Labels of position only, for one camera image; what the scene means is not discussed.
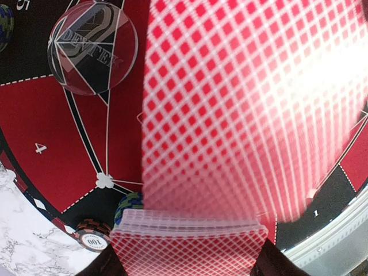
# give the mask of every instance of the red diamond pattern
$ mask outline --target red diamond pattern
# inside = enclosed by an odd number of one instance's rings
[[[298,219],[363,104],[362,10],[360,0],[153,0],[145,207]]]
[[[119,228],[110,235],[131,276],[246,276],[268,234],[259,224],[218,221],[214,226],[210,221],[171,216],[168,220],[165,214],[150,217],[156,211],[136,211],[124,211]]]

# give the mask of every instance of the marble surface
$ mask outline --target marble surface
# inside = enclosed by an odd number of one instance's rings
[[[0,266],[15,276],[69,276],[96,256],[36,210],[0,164]]]
[[[14,274],[10,273],[9,270],[0,266],[0,276],[14,276]]]

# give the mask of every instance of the printed number 5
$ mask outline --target printed number 5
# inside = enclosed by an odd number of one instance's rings
[[[45,145],[41,145],[41,144],[37,144],[37,143],[35,145],[36,145],[36,148],[37,148],[36,153],[38,153],[38,154],[42,154],[42,152],[44,150],[47,150],[47,147]]]
[[[25,6],[25,10],[28,10],[30,0],[18,0],[17,10],[22,10]]]

